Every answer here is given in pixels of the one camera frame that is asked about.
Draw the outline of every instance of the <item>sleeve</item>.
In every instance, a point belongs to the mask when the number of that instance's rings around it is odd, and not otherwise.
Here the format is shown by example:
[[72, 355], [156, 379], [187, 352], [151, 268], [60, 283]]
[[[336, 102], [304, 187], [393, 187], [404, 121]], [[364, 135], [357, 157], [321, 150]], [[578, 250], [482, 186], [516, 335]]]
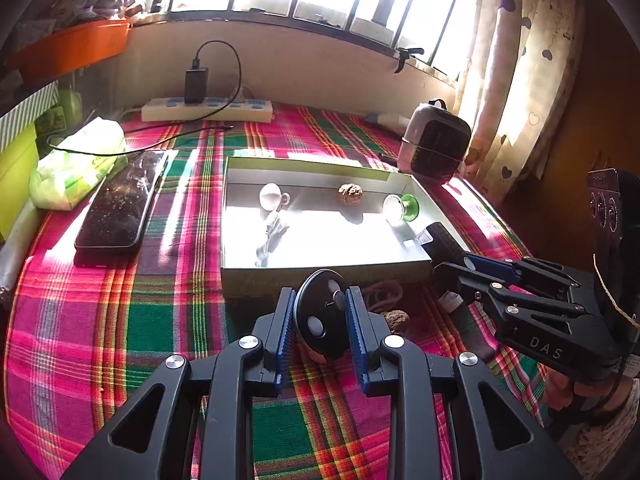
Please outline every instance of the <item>sleeve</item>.
[[625, 407], [605, 426], [580, 428], [565, 455], [585, 480], [595, 479], [625, 443], [638, 419], [640, 380], [635, 379]]

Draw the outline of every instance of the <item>table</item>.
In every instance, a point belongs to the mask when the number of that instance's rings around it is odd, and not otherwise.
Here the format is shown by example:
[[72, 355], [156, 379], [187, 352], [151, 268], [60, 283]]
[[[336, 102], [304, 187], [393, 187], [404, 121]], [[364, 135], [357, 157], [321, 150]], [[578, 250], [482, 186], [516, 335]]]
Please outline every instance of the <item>table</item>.
[[[17, 286], [5, 352], [6, 414], [12, 430], [50, 479], [57, 479], [127, 396], [168, 355], [220, 352], [242, 335], [220, 285], [220, 197], [225, 155], [359, 163], [389, 169], [378, 153], [400, 141], [362, 118], [275, 105], [271, 124], [236, 123], [224, 134], [206, 121], [199, 134], [166, 142], [177, 150], [140, 252], [112, 268], [75, 267], [74, 239], [85, 200], [47, 215]], [[133, 120], [125, 131], [143, 126]], [[129, 134], [145, 146], [180, 125]], [[526, 249], [495, 211], [459, 178], [430, 194], [478, 253], [520, 258]], [[411, 316], [408, 337], [425, 351], [453, 356], [469, 349], [503, 378], [542, 420], [544, 372], [494, 339], [478, 308], [446, 314], [425, 285], [405, 287], [399, 304]], [[451, 478], [446, 423], [436, 400], [444, 478]], [[256, 478], [375, 479], [386, 475], [388, 399], [359, 391], [350, 355], [318, 365], [300, 345], [281, 398], [254, 403]], [[198, 450], [192, 476], [197, 476]]]

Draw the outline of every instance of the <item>plastic bag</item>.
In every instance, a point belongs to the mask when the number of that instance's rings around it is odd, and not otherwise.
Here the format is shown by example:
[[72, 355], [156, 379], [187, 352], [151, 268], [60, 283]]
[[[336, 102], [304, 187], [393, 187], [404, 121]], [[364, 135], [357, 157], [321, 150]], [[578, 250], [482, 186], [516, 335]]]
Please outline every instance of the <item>plastic bag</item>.
[[[86, 152], [119, 153], [125, 150], [126, 143], [117, 122], [98, 117], [59, 146]], [[52, 150], [31, 171], [31, 201], [43, 209], [70, 211], [111, 171], [117, 158]]]

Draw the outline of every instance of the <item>white power strip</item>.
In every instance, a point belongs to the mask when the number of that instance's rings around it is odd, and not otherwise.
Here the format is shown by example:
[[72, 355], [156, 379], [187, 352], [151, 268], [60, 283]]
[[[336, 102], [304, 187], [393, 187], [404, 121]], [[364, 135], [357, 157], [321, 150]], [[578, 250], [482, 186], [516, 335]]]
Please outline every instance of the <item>white power strip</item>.
[[[228, 99], [207, 97], [197, 105], [184, 103], [181, 97], [151, 99], [142, 107], [143, 121], [193, 121], [222, 108]], [[221, 112], [216, 113], [212, 121], [246, 121], [253, 123], [270, 123], [273, 117], [271, 101], [246, 99], [244, 102], [231, 103]]]

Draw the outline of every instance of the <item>window sill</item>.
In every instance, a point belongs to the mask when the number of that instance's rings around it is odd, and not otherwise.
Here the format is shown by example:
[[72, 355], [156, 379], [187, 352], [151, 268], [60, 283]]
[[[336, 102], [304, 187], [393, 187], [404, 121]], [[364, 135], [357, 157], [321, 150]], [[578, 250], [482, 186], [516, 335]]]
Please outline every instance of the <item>window sill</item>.
[[[335, 38], [336, 40], [347, 41], [369, 50], [373, 50], [384, 56], [394, 59], [398, 58], [398, 51], [390, 46], [379, 43], [377, 41], [360, 36], [341, 28], [332, 27], [331, 25], [323, 25], [322, 23], [311, 22], [301, 18], [290, 18], [289, 16], [280, 16], [278, 14], [269, 14], [266, 12], [253, 12], [247, 10], [180, 10], [166, 13], [146, 14], [133, 19], [132, 23], [135, 27], [143, 25], [151, 25], [153, 23], [166, 22], [191, 22], [191, 21], [210, 21], [210, 22], [245, 22], [260, 23], [262, 25], [275, 25], [277, 27], [295, 28], [297, 30], [305, 30], [315, 34], [322, 34]], [[406, 62], [406, 66], [420, 70], [443, 83], [456, 87], [456, 81], [452, 77], [443, 72], [427, 65], [423, 61], [410, 58]]]

